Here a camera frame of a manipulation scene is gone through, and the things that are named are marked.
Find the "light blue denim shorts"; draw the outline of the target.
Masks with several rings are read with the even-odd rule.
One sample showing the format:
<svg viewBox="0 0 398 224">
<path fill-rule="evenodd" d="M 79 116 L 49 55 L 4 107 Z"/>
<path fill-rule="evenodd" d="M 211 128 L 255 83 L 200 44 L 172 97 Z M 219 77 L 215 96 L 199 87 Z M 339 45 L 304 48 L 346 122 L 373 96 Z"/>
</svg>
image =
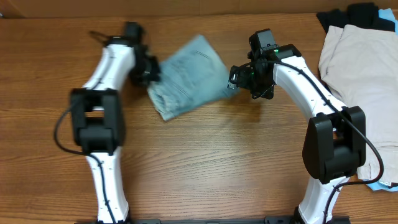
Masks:
<svg viewBox="0 0 398 224">
<path fill-rule="evenodd" d="M 228 88 L 229 71 L 203 35 L 195 36 L 160 64 L 160 80 L 147 88 L 149 98 L 162 119 L 196 109 L 206 103 L 231 98 L 237 89 Z"/>
</svg>

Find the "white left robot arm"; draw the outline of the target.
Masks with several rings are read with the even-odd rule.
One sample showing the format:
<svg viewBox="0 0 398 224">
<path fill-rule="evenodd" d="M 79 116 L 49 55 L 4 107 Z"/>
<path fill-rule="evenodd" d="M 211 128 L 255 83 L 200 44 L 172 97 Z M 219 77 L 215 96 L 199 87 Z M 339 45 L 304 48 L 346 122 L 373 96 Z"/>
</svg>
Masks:
<svg viewBox="0 0 398 224">
<path fill-rule="evenodd" d="M 148 85 L 159 72 L 140 37 L 111 36 L 90 79 L 70 93 L 73 138 L 93 176 L 97 223 L 131 222 L 121 175 L 126 127 L 119 93 L 127 79 Z"/>
</svg>

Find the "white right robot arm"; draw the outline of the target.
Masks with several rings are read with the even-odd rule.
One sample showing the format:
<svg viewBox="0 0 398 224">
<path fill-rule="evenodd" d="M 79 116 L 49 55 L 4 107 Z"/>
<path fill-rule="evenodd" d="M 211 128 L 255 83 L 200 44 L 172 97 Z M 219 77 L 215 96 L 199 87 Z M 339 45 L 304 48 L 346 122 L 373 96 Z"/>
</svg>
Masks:
<svg viewBox="0 0 398 224">
<path fill-rule="evenodd" d="M 303 200 L 293 215 L 266 217 L 265 223 L 349 223 L 333 217 L 340 190 L 366 158 L 364 111 L 347 107 L 319 82 L 290 44 L 253 47 L 248 63 L 231 67 L 229 88 L 244 88 L 253 99 L 272 99 L 279 86 L 308 121 L 302 159 L 310 175 Z"/>
</svg>

